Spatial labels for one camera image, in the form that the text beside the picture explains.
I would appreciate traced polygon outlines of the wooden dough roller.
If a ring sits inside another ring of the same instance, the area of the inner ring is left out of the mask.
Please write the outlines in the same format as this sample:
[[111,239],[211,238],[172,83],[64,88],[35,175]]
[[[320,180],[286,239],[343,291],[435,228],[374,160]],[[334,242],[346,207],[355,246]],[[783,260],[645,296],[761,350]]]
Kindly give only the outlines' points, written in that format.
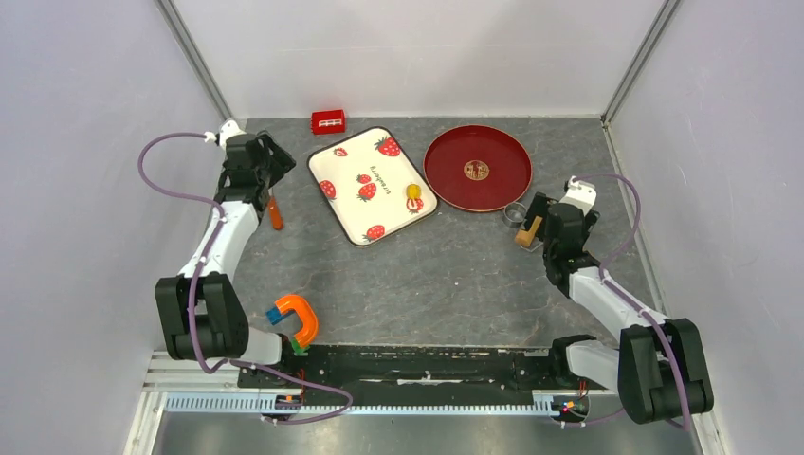
[[537,240],[537,233],[541,222],[542,218],[540,216],[523,220],[519,230],[515,234],[515,244],[528,252],[533,252],[538,249],[541,246],[541,242]]

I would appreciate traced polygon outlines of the white strawberry tray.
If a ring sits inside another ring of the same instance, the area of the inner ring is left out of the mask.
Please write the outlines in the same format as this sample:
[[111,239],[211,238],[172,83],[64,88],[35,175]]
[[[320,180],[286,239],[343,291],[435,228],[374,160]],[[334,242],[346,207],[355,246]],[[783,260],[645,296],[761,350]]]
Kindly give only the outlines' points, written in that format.
[[[438,209],[438,197],[385,127],[366,129],[312,153],[307,167],[354,246],[369,246]],[[421,187],[420,199],[406,198],[409,184]]]

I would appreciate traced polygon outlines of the yellow dough piece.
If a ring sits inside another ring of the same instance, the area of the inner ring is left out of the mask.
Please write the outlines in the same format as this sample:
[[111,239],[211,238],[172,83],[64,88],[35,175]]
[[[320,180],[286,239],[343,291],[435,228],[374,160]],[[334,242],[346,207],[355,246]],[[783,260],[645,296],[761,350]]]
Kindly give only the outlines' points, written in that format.
[[406,198],[409,200],[420,199],[422,195],[421,187],[417,184],[409,184],[406,187]]

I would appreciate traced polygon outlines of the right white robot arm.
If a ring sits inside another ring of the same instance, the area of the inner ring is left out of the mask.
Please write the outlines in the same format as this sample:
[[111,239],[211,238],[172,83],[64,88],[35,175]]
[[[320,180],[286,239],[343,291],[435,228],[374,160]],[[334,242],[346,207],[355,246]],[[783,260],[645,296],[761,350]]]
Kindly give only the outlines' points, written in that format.
[[550,379],[571,387],[581,378],[617,394],[632,422],[690,428],[713,410],[700,331],[687,318],[669,318],[625,290],[586,242],[599,219],[593,184],[571,177],[559,199],[531,200],[521,231],[541,243],[545,275],[561,294],[590,312],[616,339],[610,348],[592,336],[558,338],[547,362]]

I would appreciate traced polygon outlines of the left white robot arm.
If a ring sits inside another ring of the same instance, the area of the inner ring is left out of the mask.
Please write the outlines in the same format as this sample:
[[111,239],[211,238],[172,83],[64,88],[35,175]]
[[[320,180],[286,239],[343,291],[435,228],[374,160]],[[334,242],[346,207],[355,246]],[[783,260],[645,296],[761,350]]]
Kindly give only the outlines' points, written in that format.
[[167,352],[176,360],[196,360],[207,372],[216,371],[223,360],[262,364],[262,376],[285,387],[295,380],[298,363],[283,352],[279,335],[250,326],[233,279],[247,241],[269,211],[273,187],[296,161],[268,132],[248,133],[233,118],[197,138],[224,153],[214,196],[170,191],[143,179],[164,195],[210,206],[194,253],[176,275],[155,285]]

